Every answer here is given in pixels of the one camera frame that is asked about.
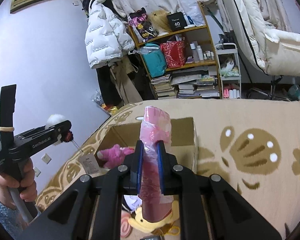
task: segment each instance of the wall switch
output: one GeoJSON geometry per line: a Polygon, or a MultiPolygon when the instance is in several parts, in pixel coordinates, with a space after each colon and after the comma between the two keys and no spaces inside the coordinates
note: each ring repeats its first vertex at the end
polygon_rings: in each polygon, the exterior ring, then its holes
{"type": "Polygon", "coordinates": [[[41,158],[43,160],[43,162],[45,162],[46,164],[48,164],[51,161],[51,158],[49,155],[45,154],[42,156],[41,158]]]}
{"type": "Polygon", "coordinates": [[[37,167],[34,167],[33,169],[34,169],[34,175],[36,177],[38,177],[40,175],[41,171],[37,167]]]}

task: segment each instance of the white puffer jacket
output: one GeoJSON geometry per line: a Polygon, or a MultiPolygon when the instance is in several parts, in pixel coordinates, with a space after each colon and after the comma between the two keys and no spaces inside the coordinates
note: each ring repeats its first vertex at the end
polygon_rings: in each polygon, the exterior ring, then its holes
{"type": "Polygon", "coordinates": [[[122,51],[134,49],[135,44],[127,34],[124,24],[102,3],[90,0],[89,21],[86,32],[86,49],[90,67],[100,68],[119,61],[122,51]]]}

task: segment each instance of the black pants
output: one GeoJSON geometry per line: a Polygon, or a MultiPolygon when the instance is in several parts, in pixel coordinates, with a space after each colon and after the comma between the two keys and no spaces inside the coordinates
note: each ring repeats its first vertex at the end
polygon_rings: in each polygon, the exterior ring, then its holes
{"type": "Polygon", "coordinates": [[[103,98],[103,101],[107,106],[113,105],[117,106],[121,103],[122,99],[110,78],[110,67],[103,66],[97,68],[98,82],[100,87],[100,92],[103,98]]]}

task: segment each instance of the beige blanket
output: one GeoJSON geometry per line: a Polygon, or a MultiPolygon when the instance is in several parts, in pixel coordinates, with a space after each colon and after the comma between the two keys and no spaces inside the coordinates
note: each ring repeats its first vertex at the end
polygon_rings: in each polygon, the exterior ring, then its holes
{"type": "MultiPolygon", "coordinates": [[[[198,142],[198,174],[220,174],[285,238],[300,221],[300,102],[169,99],[129,104],[108,119],[83,145],[96,152],[113,124],[140,122],[147,105],[171,118],[192,116],[198,142]]],[[[44,210],[84,174],[77,152],[38,196],[44,210]]]]}

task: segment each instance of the chair base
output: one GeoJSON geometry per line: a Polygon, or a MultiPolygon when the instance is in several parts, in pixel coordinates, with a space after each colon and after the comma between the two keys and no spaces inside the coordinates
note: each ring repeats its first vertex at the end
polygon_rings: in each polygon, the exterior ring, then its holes
{"type": "Polygon", "coordinates": [[[250,95],[251,95],[251,92],[257,92],[261,95],[264,95],[267,97],[267,99],[270,99],[270,100],[278,100],[278,101],[291,101],[289,98],[284,98],[284,97],[277,97],[275,94],[274,94],[274,91],[275,91],[275,87],[276,85],[282,80],[282,77],[278,78],[278,79],[275,79],[275,76],[272,76],[272,80],[271,80],[271,90],[270,90],[270,93],[266,93],[264,91],[262,91],[261,89],[259,88],[251,88],[248,90],[247,92],[247,98],[250,98],[250,95]]]}

